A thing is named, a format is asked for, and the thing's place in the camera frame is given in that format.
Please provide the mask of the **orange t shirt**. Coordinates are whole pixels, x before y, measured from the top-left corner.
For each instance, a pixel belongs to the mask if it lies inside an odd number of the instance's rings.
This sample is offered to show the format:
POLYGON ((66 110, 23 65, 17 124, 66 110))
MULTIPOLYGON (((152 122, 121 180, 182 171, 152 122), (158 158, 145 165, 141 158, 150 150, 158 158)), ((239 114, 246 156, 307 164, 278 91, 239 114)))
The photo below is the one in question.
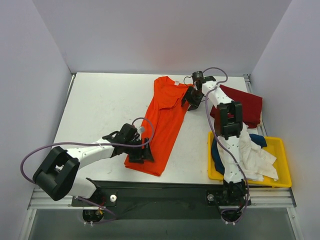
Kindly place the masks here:
POLYGON ((189 108, 187 102, 182 104, 188 87, 183 83, 176 83, 168 76, 154 80, 153 98, 144 116, 154 127, 154 136, 149 143, 154 162, 146 160, 144 163, 133 163, 126 158, 126 168, 161 176, 189 108))

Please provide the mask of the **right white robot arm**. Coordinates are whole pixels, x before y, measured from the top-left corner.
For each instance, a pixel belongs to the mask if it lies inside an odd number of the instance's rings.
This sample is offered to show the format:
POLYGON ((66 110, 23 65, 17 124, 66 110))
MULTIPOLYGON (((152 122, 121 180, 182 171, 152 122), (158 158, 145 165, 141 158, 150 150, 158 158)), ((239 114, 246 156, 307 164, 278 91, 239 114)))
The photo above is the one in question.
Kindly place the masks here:
POLYGON ((217 144, 226 153, 221 159, 224 166, 223 180, 230 183, 248 182, 240 165, 240 137, 247 132, 243 129, 243 107, 228 97, 221 89, 221 81, 213 76, 204 76, 195 71, 190 76, 192 85, 185 92, 181 106, 189 104, 188 110, 196 110, 202 101, 205 104, 207 120, 217 144))

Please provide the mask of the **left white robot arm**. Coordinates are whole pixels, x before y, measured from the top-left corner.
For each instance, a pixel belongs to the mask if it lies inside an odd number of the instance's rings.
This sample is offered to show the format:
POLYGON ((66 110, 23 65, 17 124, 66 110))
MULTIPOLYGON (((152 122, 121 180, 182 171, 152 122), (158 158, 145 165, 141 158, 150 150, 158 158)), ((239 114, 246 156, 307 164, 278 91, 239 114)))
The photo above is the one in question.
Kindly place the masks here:
POLYGON ((119 131, 103 136, 89 145, 64 149, 53 147, 32 179, 54 201, 65 196, 81 197, 90 206, 97 205, 104 193, 90 178, 81 178, 78 171, 100 160, 127 154, 130 163, 153 163, 150 139, 142 137, 144 127, 126 123, 119 131))

